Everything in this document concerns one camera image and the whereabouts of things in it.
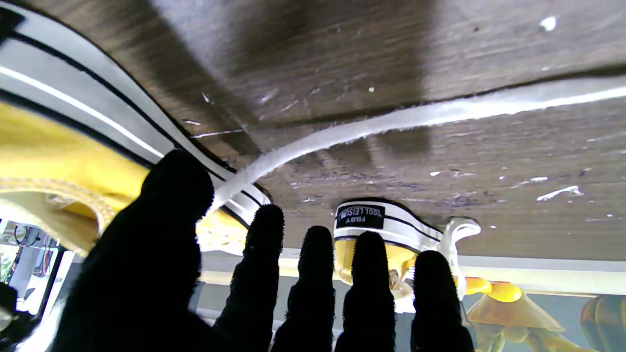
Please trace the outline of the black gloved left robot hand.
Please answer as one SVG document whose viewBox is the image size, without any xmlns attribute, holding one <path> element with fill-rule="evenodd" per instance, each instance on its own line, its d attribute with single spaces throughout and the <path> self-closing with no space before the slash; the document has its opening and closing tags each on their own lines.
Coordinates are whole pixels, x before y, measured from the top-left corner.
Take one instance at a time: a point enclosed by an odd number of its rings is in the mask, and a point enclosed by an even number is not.
<svg viewBox="0 0 626 352">
<path fill-rule="evenodd" d="M 250 225 L 221 315 L 209 325 L 189 304 L 201 274 L 196 223 L 212 205 L 205 167 L 172 150 L 147 174 L 81 265 L 52 352 L 393 352 L 394 298 L 381 236 L 356 241 L 343 331 L 333 340 L 333 239 L 313 226 L 300 250 L 286 320 L 273 332 L 283 210 L 262 205 Z"/>
</svg>

